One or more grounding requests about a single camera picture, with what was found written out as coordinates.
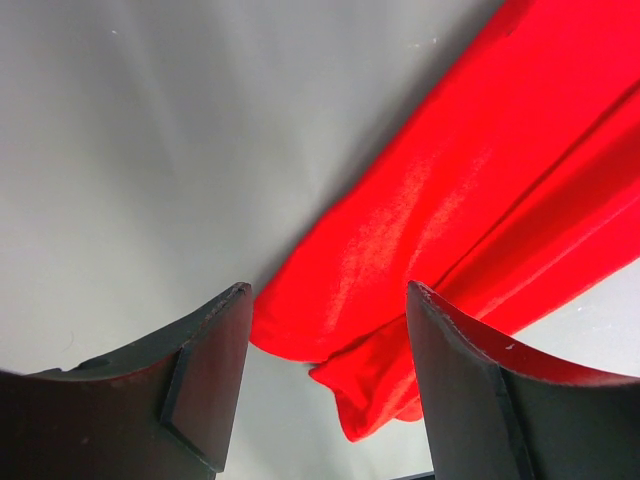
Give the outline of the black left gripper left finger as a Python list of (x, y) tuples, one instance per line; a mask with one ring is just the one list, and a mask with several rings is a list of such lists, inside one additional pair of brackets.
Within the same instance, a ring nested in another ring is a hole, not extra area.
[(1, 375), (5, 479), (213, 479), (224, 470), (253, 295), (237, 283), (185, 317), (64, 371)]

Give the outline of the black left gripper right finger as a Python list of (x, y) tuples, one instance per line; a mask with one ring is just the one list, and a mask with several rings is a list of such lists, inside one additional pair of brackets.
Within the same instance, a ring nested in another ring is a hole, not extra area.
[(639, 381), (528, 346), (411, 283), (407, 326), (438, 479), (635, 479)]

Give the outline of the red t shirt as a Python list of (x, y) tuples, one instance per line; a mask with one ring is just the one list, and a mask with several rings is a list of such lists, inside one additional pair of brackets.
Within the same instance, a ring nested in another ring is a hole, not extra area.
[(639, 256), (639, 5), (507, 1), (254, 304), (346, 438), (421, 418), (410, 282), (516, 333)]

